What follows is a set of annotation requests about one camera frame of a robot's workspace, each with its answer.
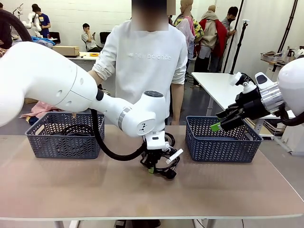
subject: face mask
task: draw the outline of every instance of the face mask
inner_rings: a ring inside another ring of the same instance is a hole
[[[229,22],[233,22],[235,19],[228,18]]]

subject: white wall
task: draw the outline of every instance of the white wall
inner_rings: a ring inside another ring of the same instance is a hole
[[[21,2],[24,2],[24,15],[26,19],[31,12],[31,5],[38,4],[51,21],[51,31],[60,32],[61,44],[80,46],[85,45],[80,36],[82,24],[88,23],[91,30],[96,32],[97,43],[99,32],[111,31],[131,17],[131,0],[0,0],[4,8],[13,11]],[[254,75],[259,71],[266,71],[267,63],[260,61],[260,53],[270,50],[277,51],[282,40],[290,16],[294,0],[245,0],[238,26],[238,33],[234,39],[228,67],[230,71],[239,36],[242,30],[242,19],[250,19],[246,29],[242,47],[238,56],[235,72],[242,71]],[[200,21],[208,6],[216,4],[216,14],[223,20],[230,6],[240,6],[241,0],[194,0],[192,14]],[[300,0],[289,33],[286,45],[298,47],[304,45],[304,0]],[[180,1],[176,0],[176,14],[180,13]]]

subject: white sweatshirt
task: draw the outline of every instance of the white sweatshirt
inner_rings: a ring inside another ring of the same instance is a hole
[[[136,103],[144,91],[165,96],[167,116],[170,85],[184,84],[188,51],[185,36],[175,27],[168,31],[133,31],[131,20],[108,36],[93,70],[106,80],[116,74],[116,97]]]

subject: black stand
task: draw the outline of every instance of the black stand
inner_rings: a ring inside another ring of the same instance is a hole
[[[288,21],[288,24],[287,24],[282,42],[281,42],[280,47],[278,49],[278,53],[281,52],[284,48],[285,42],[286,42],[288,34],[289,34],[289,30],[291,28],[291,24],[293,23],[293,20],[294,20],[295,10],[296,10],[297,4],[298,4],[298,0],[294,0],[294,6],[293,6],[293,9],[291,10],[291,15],[289,17],[289,21]]]
[[[235,54],[235,56],[234,56],[232,68],[231,68],[231,71],[230,71],[230,74],[231,74],[231,75],[233,74],[234,68],[235,68],[236,63],[237,63],[238,53],[239,53],[239,50],[241,49],[242,40],[243,40],[243,38],[244,38],[244,33],[245,33],[245,30],[246,30],[246,27],[247,27],[247,26],[248,26],[247,22],[244,21],[243,28],[242,28],[242,33],[241,33],[241,37],[239,38],[239,42],[238,42],[238,44],[237,44],[237,51],[236,51],[236,54]]]
[[[244,4],[244,0],[242,0],[241,6],[240,6],[240,8],[239,8],[238,17],[237,17],[237,21],[236,21],[236,26],[235,26],[235,28],[234,28],[235,30],[237,30],[237,27],[238,27],[238,20],[239,20],[239,18],[240,18],[240,16],[241,16],[241,12],[242,12],[242,9],[243,9],[243,4]],[[232,44],[233,44],[233,40],[234,40],[234,35],[233,35],[232,38],[231,38],[231,42],[230,42],[229,50],[228,50],[228,53],[227,53],[227,57],[226,57],[226,61],[225,61],[225,66],[224,66],[223,73],[224,73],[225,70],[226,70],[228,58],[229,58],[230,51],[231,51],[231,47],[232,47]]]

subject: red jacket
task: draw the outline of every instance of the red jacket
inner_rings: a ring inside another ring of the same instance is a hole
[[[200,25],[205,30],[207,19],[201,20]],[[218,40],[217,40],[217,45],[213,49],[213,54],[222,57],[224,55],[225,51],[225,44],[226,44],[226,36],[227,36],[227,30],[225,26],[220,22],[219,20],[215,20],[215,26],[217,28],[218,32]]]

